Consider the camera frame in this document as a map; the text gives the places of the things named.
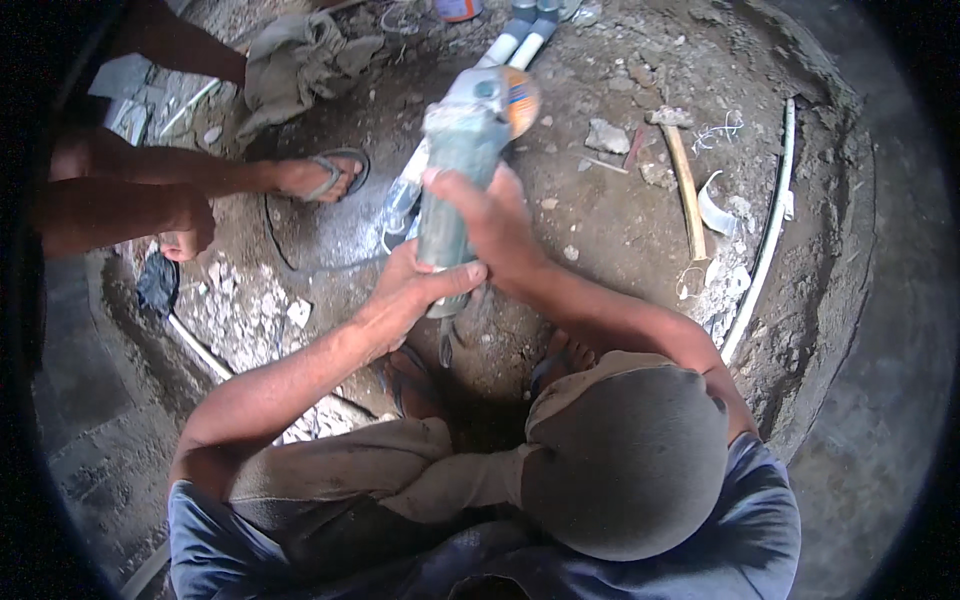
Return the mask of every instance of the hand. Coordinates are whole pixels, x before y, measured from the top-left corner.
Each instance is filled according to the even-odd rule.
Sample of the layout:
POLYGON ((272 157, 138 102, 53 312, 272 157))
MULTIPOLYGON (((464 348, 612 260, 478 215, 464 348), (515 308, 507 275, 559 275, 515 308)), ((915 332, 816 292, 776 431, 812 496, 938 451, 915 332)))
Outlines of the hand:
POLYGON ((367 302, 353 317, 372 336, 373 356, 396 350, 434 301, 469 292, 487 278, 487 267, 470 262, 430 273, 417 263, 417 240, 394 249, 367 302))
POLYGON ((184 190, 185 209, 178 222, 176 244, 160 244, 160 252, 174 262, 192 260, 213 241, 213 210, 210 202, 193 188, 184 190))
POLYGON ((491 281, 497 287, 522 281, 531 270, 547 263, 546 254, 534 241, 520 179, 505 163, 497 167, 486 192, 452 170, 427 169, 423 184, 460 211, 469 241, 477 257, 490 267, 491 281))

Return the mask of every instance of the hammer head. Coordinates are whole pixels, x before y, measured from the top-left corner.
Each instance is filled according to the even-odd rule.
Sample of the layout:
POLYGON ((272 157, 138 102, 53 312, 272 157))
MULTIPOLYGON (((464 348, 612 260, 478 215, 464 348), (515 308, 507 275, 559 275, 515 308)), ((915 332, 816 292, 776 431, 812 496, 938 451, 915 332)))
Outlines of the hammer head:
POLYGON ((645 118, 650 125, 668 125, 685 130, 693 127, 693 116, 682 108, 663 106, 648 110, 645 118))

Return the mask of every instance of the can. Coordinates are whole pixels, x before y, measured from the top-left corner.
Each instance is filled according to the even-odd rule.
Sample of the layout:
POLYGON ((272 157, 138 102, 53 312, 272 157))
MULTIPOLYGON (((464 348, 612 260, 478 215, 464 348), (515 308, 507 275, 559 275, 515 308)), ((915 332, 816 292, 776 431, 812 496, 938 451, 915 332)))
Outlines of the can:
POLYGON ((472 19, 483 10, 483 0, 434 0, 437 14, 447 23, 472 19))

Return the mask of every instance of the man's arm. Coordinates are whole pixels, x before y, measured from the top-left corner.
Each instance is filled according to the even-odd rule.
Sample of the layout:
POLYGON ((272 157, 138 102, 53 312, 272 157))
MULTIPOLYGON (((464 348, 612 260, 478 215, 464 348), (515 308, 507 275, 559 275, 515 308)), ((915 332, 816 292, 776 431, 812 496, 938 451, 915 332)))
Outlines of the man's arm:
POLYGON ((747 403, 702 327, 676 311, 591 283, 546 257, 533 239, 513 171, 501 165, 486 193, 453 171, 431 170, 423 179, 430 191, 460 210, 470 243, 490 268, 494 285, 598 354, 612 349, 655 352, 699 372, 708 394, 727 405, 728 443, 745 431, 757 433, 747 403))
POLYGON ((472 290, 478 263, 425 275, 416 242, 397 247, 363 308, 305 348, 240 374, 213 390, 187 421, 170 468, 179 480, 226 500, 240 467, 352 372, 402 344, 434 301, 472 290))

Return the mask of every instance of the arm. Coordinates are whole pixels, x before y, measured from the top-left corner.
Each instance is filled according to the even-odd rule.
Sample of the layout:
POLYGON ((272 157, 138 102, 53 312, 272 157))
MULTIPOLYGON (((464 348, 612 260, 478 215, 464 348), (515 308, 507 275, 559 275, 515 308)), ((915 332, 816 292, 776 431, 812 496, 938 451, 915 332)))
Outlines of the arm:
POLYGON ((352 372, 398 348, 434 300, 464 294, 487 276, 478 263, 422 274, 416 256, 416 242, 397 247, 370 299, 347 323, 214 389, 180 435, 170 485, 191 481, 211 497, 226 500, 248 459, 352 372))
POLYGON ((213 211, 192 185, 146 185, 99 178, 43 184, 31 212, 43 254, 59 258, 165 231, 179 246, 164 244, 171 260, 187 260, 213 241, 213 211))
POLYGON ((513 171, 501 165, 487 193, 452 171, 428 171, 423 180, 460 210, 470 243, 490 268, 494 285, 598 354, 612 349, 655 352, 699 372, 708 394, 727 405, 728 443, 745 431, 757 433, 750 408, 702 327, 678 312, 591 283, 546 257, 533 240, 530 214, 513 171))

